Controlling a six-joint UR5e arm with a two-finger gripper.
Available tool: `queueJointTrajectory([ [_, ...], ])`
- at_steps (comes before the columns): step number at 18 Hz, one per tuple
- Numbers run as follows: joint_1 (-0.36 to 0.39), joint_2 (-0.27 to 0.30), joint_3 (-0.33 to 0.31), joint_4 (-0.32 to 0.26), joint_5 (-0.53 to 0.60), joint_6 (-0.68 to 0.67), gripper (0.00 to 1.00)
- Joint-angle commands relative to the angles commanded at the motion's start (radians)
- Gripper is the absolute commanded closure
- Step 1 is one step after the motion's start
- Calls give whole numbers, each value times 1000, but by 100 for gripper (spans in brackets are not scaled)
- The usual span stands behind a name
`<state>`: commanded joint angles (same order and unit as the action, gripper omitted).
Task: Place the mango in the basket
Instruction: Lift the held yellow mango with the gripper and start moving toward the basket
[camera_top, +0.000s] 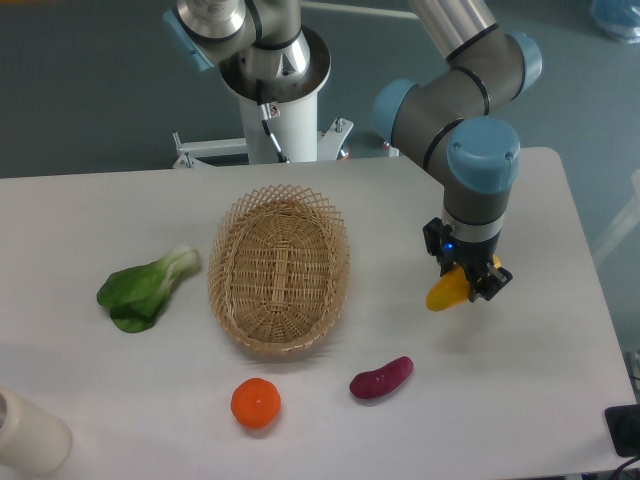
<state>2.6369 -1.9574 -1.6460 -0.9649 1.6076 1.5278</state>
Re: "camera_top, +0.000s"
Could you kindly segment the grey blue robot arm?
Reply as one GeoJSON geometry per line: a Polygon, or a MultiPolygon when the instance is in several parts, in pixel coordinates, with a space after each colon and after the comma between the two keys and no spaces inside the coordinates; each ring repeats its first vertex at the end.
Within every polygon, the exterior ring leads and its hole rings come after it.
{"type": "MultiPolygon", "coordinates": [[[[493,298],[512,276],[494,260],[520,141],[496,108],[528,89],[540,50],[503,32],[482,1],[416,1],[418,18],[447,62],[427,85],[397,80],[372,107],[375,131],[444,189],[443,211],[424,226],[443,273],[460,268],[471,299],[493,298]]],[[[317,95],[331,59],[301,20],[297,1],[179,1],[164,22],[190,61],[217,68],[238,99],[253,164],[320,157],[317,95]]]]}

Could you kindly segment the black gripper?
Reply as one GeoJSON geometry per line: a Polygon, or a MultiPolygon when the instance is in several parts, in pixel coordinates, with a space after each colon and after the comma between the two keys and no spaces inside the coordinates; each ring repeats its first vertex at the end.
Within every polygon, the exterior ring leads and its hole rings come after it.
{"type": "Polygon", "coordinates": [[[494,260],[502,217],[483,224],[466,224],[451,216],[435,217],[423,227],[428,253],[436,259],[443,277],[457,264],[469,275],[469,301],[490,301],[513,275],[494,260]]]}

